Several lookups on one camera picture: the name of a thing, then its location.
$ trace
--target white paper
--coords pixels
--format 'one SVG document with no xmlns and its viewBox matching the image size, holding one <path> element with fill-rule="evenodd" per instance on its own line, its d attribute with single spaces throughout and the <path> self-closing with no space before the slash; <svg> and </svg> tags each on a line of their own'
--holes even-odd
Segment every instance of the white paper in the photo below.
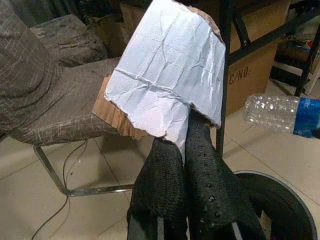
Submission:
<svg viewBox="0 0 320 240">
<path fill-rule="evenodd" d="M 191 105 L 221 124 L 225 45 L 186 6 L 153 0 L 104 93 L 135 128 L 175 143 L 185 155 Z"/>
</svg>

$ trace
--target plastic water bottle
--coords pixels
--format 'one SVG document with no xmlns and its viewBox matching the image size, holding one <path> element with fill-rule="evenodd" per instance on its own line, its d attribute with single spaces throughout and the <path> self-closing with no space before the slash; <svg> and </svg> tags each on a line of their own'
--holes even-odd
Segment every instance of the plastic water bottle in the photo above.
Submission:
<svg viewBox="0 0 320 240">
<path fill-rule="evenodd" d="M 263 128 L 305 138 L 320 138 L 320 99 L 296 96 L 250 96 L 244 120 Z"/>
</svg>

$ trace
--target black round container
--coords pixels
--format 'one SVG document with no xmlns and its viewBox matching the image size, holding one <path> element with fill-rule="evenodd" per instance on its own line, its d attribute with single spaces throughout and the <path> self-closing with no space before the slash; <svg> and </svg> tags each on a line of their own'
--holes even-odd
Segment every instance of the black round container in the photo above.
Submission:
<svg viewBox="0 0 320 240">
<path fill-rule="evenodd" d="M 301 198 L 267 174 L 235 172 L 245 185 L 258 217 L 262 210 L 272 220 L 271 240 L 318 240 L 315 221 Z"/>
</svg>

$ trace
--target gray fabric chair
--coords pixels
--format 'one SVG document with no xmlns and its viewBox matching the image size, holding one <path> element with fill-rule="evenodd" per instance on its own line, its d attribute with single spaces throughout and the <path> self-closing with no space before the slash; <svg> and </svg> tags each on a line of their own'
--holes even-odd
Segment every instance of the gray fabric chair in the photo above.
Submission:
<svg viewBox="0 0 320 240">
<path fill-rule="evenodd" d="M 68 196 L 122 191 L 131 185 L 69 190 L 41 146 L 86 140 L 118 131 L 92 114 L 105 74 L 119 59 L 59 66 L 44 45 L 0 1 L 0 132 L 34 150 L 59 190 Z"/>
<path fill-rule="evenodd" d="M 69 14 L 30 28 L 63 67 L 76 67 L 106 59 L 107 50 L 93 28 Z"/>
</svg>

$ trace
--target blue bottle label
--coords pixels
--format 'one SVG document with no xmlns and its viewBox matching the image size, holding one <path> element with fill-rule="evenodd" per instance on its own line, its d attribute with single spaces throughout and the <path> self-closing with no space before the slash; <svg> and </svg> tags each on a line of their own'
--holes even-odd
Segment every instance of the blue bottle label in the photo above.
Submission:
<svg viewBox="0 0 320 240">
<path fill-rule="evenodd" d="M 316 138 L 320 129 L 320 99 L 300 98 L 293 134 Z"/>
</svg>

